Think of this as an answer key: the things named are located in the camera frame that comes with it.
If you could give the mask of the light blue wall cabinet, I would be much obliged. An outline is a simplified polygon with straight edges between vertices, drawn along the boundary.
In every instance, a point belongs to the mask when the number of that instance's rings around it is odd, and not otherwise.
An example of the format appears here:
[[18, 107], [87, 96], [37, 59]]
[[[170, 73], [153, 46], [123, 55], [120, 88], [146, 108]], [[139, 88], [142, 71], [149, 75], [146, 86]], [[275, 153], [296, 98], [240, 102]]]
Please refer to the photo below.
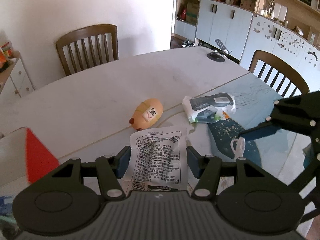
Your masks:
[[319, 11], [298, 0], [178, 0], [175, 31], [191, 25], [193, 41], [216, 46], [248, 68], [256, 50], [294, 68], [311, 91], [319, 90]]

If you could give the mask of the wooden chair at right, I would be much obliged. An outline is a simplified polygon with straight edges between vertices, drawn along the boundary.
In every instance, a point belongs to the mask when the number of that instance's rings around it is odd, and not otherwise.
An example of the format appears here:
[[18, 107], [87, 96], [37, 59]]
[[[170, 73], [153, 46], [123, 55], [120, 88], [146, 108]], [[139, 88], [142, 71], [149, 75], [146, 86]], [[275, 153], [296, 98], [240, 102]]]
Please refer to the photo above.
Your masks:
[[254, 52], [248, 70], [283, 98], [310, 92], [306, 81], [293, 67], [266, 51]]

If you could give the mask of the wooden chair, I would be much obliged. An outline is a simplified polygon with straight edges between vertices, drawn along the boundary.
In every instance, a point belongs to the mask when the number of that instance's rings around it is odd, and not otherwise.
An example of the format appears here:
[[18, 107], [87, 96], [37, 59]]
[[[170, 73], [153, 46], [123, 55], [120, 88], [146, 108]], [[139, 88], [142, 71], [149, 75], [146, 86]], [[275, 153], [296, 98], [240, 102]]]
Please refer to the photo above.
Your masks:
[[71, 31], [55, 42], [65, 75], [119, 59], [118, 28], [96, 24]]
[[248, 70], [283, 98], [310, 92], [306, 81], [293, 67], [266, 51], [254, 52]]

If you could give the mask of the wooden chair at back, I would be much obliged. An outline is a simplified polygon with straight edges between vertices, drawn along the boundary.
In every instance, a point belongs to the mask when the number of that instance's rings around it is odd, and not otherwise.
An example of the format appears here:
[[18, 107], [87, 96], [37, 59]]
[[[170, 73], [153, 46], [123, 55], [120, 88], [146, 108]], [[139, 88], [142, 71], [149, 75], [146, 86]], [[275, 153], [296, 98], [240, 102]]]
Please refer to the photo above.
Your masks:
[[55, 42], [65, 75], [119, 59], [118, 28], [96, 24], [71, 31]]

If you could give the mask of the black round table mount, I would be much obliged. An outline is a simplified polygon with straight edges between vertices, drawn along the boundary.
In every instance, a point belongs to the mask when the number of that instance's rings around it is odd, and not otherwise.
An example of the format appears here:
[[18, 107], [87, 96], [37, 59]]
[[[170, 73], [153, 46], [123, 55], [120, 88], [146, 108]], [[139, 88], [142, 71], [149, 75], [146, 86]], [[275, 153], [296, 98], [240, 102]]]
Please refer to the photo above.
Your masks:
[[215, 62], [225, 62], [226, 57], [232, 52], [229, 51], [220, 39], [216, 39], [215, 43], [220, 50], [213, 50], [207, 54], [207, 57]]

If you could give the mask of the orange pig squeeze toy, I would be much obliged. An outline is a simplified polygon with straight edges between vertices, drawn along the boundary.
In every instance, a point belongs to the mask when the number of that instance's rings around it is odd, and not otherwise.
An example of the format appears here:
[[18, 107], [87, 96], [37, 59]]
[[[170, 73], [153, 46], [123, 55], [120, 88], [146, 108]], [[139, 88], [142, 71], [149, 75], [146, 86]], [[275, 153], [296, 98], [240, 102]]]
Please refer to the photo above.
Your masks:
[[153, 126], [163, 114], [163, 105], [156, 98], [143, 101], [129, 120], [130, 125], [137, 131]]

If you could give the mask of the clear printed sachet packet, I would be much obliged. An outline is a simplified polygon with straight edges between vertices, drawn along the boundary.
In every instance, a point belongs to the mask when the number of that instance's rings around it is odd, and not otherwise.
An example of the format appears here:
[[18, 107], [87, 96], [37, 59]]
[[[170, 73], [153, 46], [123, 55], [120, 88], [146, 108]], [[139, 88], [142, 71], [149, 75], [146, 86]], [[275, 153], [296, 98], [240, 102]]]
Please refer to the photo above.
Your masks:
[[123, 185], [131, 191], [185, 191], [188, 187], [187, 129], [151, 128], [130, 136], [131, 157]]

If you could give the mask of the white drawer cabinet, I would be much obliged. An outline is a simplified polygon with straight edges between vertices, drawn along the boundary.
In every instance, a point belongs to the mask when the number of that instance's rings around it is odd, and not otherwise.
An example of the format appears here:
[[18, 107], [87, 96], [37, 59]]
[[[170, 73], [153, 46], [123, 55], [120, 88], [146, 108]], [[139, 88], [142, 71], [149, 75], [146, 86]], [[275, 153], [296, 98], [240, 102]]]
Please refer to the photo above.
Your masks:
[[6, 70], [1, 72], [1, 103], [13, 102], [31, 94], [34, 86], [19, 51], [14, 51]]

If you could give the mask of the white green snack packet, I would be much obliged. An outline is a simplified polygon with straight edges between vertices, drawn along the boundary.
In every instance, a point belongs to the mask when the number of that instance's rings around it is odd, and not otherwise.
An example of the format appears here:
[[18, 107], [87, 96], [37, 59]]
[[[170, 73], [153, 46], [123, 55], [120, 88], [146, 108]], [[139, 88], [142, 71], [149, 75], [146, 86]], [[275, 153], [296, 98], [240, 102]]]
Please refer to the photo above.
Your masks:
[[190, 123], [214, 124], [236, 112], [235, 98], [228, 93], [198, 98], [185, 96], [182, 105]]

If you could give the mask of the red cardboard box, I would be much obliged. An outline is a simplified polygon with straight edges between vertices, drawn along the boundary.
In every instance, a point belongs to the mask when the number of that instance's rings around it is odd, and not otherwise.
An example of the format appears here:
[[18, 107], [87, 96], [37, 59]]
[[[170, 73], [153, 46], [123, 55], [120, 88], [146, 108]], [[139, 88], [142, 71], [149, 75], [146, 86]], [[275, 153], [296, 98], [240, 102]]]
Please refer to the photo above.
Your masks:
[[1, 185], [25, 177], [32, 184], [59, 166], [58, 159], [28, 127], [1, 137]]

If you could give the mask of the orange snack bag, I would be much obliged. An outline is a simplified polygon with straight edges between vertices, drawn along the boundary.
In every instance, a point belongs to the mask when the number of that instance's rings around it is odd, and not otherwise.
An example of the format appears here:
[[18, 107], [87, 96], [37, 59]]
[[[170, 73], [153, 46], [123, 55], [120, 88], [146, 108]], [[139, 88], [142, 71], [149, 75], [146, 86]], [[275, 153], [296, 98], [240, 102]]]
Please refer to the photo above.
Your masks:
[[5, 57], [5, 54], [3, 53], [3, 50], [0, 48], [0, 73], [5, 71], [9, 66], [9, 63], [7, 61], [7, 58]]

